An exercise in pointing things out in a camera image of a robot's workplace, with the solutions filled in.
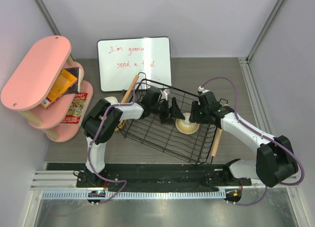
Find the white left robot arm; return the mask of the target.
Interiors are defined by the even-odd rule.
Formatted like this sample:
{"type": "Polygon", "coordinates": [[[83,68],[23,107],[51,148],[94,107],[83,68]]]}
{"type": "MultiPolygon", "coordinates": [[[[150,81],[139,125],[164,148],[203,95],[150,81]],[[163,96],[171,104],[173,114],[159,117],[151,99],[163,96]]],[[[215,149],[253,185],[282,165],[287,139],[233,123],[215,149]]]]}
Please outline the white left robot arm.
{"type": "Polygon", "coordinates": [[[176,99],[173,98],[169,105],[167,95],[167,90],[150,87],[138,100],[133,92],[132,101],[129,103],[111,103],[106,99],[97,102],[82,123],[88,142],[87,180],[92,186],[100,187],[104,181],[108,181],[102,173],[105,168],[105,149],[121,121],[141,120],[151,114],[159,115],[162,122],[185,119],[176,99]]]}

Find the orange yellow ribbed bowl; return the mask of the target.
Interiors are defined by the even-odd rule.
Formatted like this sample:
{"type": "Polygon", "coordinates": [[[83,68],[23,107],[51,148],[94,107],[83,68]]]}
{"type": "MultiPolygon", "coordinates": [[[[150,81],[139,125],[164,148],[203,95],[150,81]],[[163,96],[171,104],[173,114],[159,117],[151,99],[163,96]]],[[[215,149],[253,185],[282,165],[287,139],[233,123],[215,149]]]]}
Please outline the orange yellow ribbed bowl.
{"type": "Polygon", "coordinates": [[[115,128],[115,132],[121,130],[125,124],[126,124],[126,120],[120,121],[119,124],[117,125],[117,127],[115,128]]]}

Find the green square bowl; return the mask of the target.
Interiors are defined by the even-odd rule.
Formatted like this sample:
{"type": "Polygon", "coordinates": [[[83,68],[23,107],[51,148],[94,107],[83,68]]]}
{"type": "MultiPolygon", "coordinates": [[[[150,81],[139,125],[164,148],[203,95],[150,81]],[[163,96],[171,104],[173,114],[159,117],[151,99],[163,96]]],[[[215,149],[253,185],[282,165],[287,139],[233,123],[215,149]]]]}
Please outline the green square bowl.
{"type": "Polygon", "coordinates": [[[118,100],[116,97],[110,96],[110,97],[105,97],[105,100],[107,100],[110,104],[117,104],[118,100]]]}

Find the black wire dish rack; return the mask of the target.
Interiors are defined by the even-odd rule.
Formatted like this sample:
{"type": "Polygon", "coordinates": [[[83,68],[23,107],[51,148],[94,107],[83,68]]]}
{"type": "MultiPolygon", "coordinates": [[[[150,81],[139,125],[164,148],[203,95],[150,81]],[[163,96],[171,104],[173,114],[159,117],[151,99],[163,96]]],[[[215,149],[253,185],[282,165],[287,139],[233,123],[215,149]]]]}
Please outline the black wire dish rack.
{"type": "Polygon", "coordinates": [[[200,125],[197,132],[187,135],[180,133],[171,123],[161,123],[159,116],[151,114],[143,120],[126,120],[120,130],[125,138],[152,147],[191,164],[208,162],[217,128],[214,125],[200,125]]]}

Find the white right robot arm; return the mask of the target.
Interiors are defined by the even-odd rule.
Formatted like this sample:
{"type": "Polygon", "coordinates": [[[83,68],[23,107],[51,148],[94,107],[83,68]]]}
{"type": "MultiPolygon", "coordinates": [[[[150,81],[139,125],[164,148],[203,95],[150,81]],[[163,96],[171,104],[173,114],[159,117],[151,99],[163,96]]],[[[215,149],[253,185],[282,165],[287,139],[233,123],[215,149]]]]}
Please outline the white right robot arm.
{"type": "Polygon", "coordinates": [[[299,171],[287,137],[275,137],[259,130],[243,120],[231,107],[222,106],[209,90],[201,89],[197,98],[191,104],[190,122],[214,125],[235,136],[255,152],[255,160],[230,162],[228,169],[222,173],[226,184],[234,185],[240,178],[249,178],[260,180],[271,188],[299,171]]]}

